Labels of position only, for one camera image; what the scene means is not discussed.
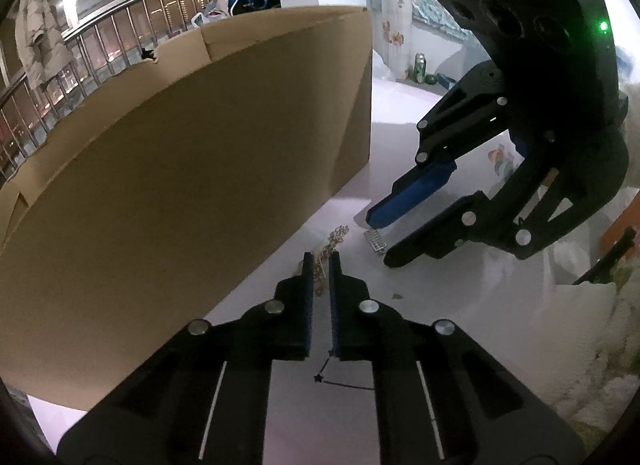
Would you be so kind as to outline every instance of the cardboard box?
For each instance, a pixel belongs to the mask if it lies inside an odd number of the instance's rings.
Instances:
[[[370,35],[364,8],[238,16],[63,119],[0,189],[2,378],[89,409],[286,241],[367,163]]]

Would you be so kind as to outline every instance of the beige coat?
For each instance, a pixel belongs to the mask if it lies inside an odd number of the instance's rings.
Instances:
[[[47,83],[74,58],[47,0],[18,0],[15,44],[32,88]]]

